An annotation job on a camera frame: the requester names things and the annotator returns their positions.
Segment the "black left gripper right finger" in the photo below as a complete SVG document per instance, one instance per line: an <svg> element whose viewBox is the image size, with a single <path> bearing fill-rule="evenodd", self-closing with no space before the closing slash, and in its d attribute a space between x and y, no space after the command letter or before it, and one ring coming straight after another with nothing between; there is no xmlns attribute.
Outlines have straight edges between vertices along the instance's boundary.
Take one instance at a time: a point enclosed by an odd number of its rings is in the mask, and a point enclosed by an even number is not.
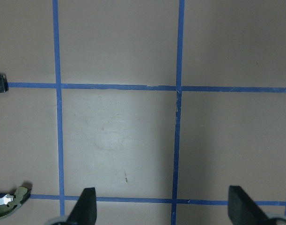
<svg viewBox="0 0 286 225"><path fill-rule="evenodd" d="M228 217L233 225L258 225L269 219L241 186L228 188Z"/></svg>

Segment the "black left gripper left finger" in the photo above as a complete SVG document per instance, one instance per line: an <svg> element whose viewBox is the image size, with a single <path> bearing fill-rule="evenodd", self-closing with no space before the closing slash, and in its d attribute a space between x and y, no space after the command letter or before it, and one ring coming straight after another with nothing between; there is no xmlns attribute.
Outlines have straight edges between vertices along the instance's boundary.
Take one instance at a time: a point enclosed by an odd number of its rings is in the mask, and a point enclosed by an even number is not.
<svg viewBox="0 0 286 225"><path fill-rule="evenodd" d="M95 225L97 219L96 192L85 188L66 220L68 225Z"/></svg>

